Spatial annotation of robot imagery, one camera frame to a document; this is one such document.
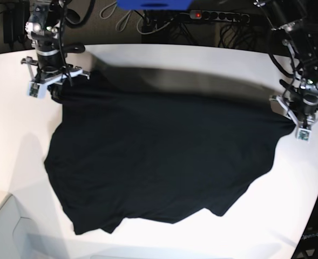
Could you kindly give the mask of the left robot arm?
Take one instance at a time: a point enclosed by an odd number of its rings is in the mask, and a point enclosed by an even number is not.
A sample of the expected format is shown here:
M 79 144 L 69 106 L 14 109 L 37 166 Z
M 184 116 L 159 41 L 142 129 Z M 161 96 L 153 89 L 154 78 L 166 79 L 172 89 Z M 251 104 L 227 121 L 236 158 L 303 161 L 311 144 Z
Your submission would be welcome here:
M 307 23 L 307 10 L 301 1 L 254 1 L 270 24 L 268 38 L 283 31 L 283 45 L 288 49 L 292 72 L 278 63 L 271 51 L 271 61 L 291 82 L 280 80 L 283 94 L 272 96 L 296 125 L 296 138 L 309 141 L 318 122 L 318 58 L 313 35 L 318 25 Z

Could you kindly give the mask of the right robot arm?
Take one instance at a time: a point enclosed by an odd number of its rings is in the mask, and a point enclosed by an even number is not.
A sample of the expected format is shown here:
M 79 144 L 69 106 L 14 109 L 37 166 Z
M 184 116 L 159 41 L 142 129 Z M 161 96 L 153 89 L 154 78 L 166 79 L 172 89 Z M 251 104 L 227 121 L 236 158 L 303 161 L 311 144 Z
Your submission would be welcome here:
M 73 78 L 90 72 L 66 62 L 69 53 L 85 52 L 82 43 L 64 44 L 65 28 L 81 28 L 89 20 L 95 1 L 90 1 L 84 18 L 68 8 L 71 1 L 36 1 L 35 8 L 25 25 L 28 38 L 36 51 L 37 59 L 25 57 L 21 64 L 26 65 L 30 74 L 27 95 L 43 99 L 47 92 L 56 96 L 65 82 L 73 85 Z

